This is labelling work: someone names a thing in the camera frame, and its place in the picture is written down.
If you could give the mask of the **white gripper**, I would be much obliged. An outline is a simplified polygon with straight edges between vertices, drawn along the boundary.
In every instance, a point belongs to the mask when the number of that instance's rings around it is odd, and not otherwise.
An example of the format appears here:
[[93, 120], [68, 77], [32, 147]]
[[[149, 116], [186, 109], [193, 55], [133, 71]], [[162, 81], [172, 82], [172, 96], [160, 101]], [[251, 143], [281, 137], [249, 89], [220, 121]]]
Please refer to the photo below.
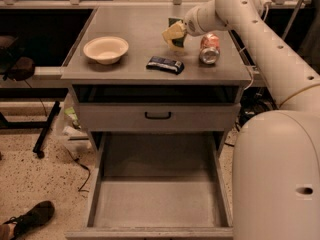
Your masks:
[[200, 36], [213, 31], [227, 31], [228, 26], [216, 13], [216, 0], [202, 3], [190, 9], [182, 21], [177, 21], [162, 32], [168, 47], [175, 52], [184, 52], [184, 47], [177, 46], [173, 39], [183, 38], [186, 33]]

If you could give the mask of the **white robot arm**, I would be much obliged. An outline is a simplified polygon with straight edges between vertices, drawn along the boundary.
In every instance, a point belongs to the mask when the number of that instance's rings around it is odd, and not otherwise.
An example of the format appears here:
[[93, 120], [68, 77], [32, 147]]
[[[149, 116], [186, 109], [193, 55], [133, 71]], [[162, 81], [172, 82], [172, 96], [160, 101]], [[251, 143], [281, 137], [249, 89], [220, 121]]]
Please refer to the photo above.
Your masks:
[[212, 0], [163, 33], [167, 43], [235, 31], [275, 100], [234, 148], [234, 240], [320, 240], [320, 79], [261, 18], [261, 0]]

